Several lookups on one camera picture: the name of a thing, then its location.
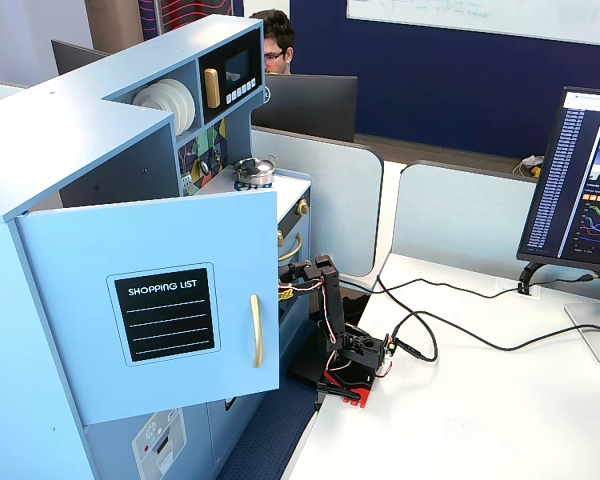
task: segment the white plate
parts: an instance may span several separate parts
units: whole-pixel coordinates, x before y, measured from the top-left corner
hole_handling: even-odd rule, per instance
[[[191,92],[183,83],[179,82],[178,80],[174,80],[173,78],[164,78],[158,83],[164,83],[165,85],[172,86],[182,97],[182,101],[187,109],[187,119],[184,124],[184,129],[189,130],[196,118],[196,104],[193,102],[193,95],[191,95]]]
[[[182,135],[186,130],[187,124],[187,105],[182,101],[180,93],[173,88],[171,85],[166,83],[154,83],[152,85],[156,91],[160,92],[160,95],[164,95],[165,100],[170,104],[175,105],[175,110],[172,110],[174,115],[177,117],[176,122],[176,135]]]
[[[178,106],[177,99],[171,97],[170,94],[165,93],[165,91],[160,88],[164,85],[150,85],[147,88],[140,90],[138,94],[133,99],[133,104],[146,107],[146,108],[155,108],[158,105],[159,110],[163,110],[165,112],[171,112],[174,116],[174,128],[176,131],[176,135],[180,135],[184,132],[184,124],[181,122],[181,118],[184,117],[184,112],[180,111],[180,107]]]

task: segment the black chalkboard label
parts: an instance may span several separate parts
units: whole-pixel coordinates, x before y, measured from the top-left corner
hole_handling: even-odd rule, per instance
[[[132,362],[215,347],[206,268],[114,281]]]

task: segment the robotic arm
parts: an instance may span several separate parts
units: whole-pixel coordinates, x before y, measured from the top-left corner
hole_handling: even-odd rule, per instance
[[[331,353],[324,371],[327,382],[319,382],[318,390],[364,408],[376,372],[383,367],[385,356],[393,355],[389,335],[378,340],[344,321],[340,275],[329,256],[320,256],[313,264],[305,261],[279,267],[278,277],[280,289],[294,296],[318,293],[322,315],[317,323]]]

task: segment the silver pot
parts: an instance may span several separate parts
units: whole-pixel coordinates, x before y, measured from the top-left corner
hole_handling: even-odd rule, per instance
[[[276,163],[271,160],[276,159],[269,155],[266,160],[250,157],[238,161],[233,168],[238,174],[238,181],[247,185],[263,186],[273,183],[273,172],[276,171]]]

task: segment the eyeglasses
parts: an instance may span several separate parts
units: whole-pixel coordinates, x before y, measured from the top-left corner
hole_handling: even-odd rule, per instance
[[[278,58],[280,58],[280,55],[284,55],[284,53],[285,50],[279,53],[265,53],[264,60],[265,62],[275,62]]]

